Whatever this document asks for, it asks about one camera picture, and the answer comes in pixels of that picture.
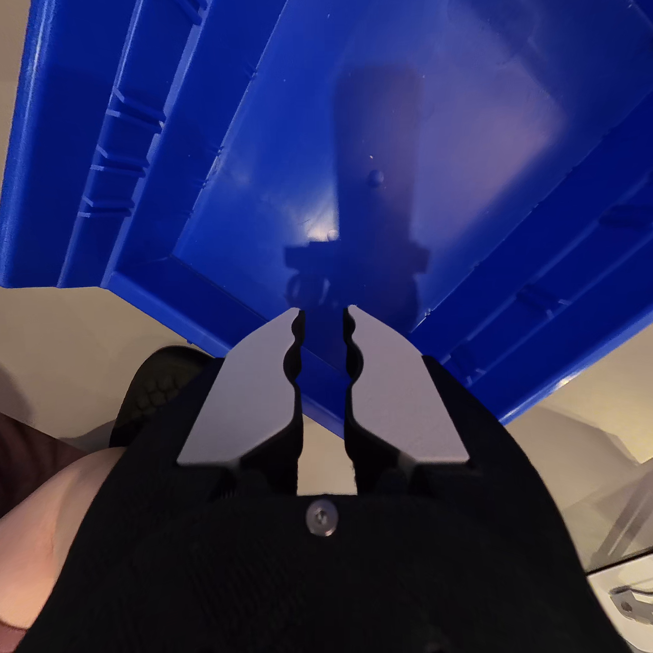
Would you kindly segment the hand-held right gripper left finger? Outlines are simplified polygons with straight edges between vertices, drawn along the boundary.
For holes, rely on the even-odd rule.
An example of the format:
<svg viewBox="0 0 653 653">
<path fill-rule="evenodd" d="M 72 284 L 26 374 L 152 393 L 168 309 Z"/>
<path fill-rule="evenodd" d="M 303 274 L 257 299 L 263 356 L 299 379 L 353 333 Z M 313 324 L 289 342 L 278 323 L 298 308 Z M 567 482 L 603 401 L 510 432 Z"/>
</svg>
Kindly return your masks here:
<svg viewBox="0 0 653 653">
<path fill-rule="evenodd" d="M 305 313 L 266 322 L 225 356 L 177 463 L 234 476 L 255 471 L 274 492 L 297 492 L 304 425 L 297 378 Z"/>
</svg>

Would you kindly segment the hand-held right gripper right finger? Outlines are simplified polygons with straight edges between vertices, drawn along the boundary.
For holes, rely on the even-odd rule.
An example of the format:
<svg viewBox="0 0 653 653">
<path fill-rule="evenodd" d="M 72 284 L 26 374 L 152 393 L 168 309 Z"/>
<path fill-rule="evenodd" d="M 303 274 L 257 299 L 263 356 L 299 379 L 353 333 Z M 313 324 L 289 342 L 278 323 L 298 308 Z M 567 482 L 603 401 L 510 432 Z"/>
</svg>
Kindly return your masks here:
<svg viewBox="0 0 653 653">
<path fill-rule="evenodd" d="M 417 347 L 355 305 L 344 310 L 344 341 L 344 439 L 358 492 L 375 490 L 387 472 L 410 483 L 418 468 L 469 462 Z"/>
</svg>

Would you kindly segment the blue plastic bin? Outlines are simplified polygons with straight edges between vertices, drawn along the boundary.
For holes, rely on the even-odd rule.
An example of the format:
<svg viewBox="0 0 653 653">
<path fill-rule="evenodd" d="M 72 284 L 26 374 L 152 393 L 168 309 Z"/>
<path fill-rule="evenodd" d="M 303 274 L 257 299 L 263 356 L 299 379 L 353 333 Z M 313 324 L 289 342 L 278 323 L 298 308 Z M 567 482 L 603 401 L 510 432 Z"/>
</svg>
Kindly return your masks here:
<svg viewBox="0 0 653 653">
<path fill-rule="evenodd" d="M 337 434 L 355 304 L 509 422 L 652 322 L 652 2 L 32 1 L 1 285 L 303 309 Z"/>
</svg>

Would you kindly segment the person's left forearm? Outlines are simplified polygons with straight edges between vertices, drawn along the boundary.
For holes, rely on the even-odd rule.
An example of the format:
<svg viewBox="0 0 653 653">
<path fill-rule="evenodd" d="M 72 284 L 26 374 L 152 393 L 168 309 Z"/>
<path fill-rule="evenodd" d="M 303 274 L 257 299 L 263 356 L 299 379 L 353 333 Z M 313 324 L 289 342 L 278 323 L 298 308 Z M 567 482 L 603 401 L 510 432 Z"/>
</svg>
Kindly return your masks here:
<svg viewBox="0 0 653 653">
<path fill-rule="evenodd" d="M 81 523 L 125 453 L 111 447 L 58 471 L 1 519 L 1 629 L 26 632 L 51 596 Z"/>
</svg>

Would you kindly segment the tilted board on white stand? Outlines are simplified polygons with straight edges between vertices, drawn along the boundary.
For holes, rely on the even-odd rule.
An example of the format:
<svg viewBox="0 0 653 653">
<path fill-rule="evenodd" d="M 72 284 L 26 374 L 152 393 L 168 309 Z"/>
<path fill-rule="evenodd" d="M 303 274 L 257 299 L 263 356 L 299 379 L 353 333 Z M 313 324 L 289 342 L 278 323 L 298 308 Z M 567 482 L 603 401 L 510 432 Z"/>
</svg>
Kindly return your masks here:
<svg viewBox="0 0 653 653">
<path fill-rule="evenodd" d="M 602 507 L 616 513 L 590 558 L 588 580 L 626 644 L 634 652 L 651 652 L 652 460 Z"/>
</svg>

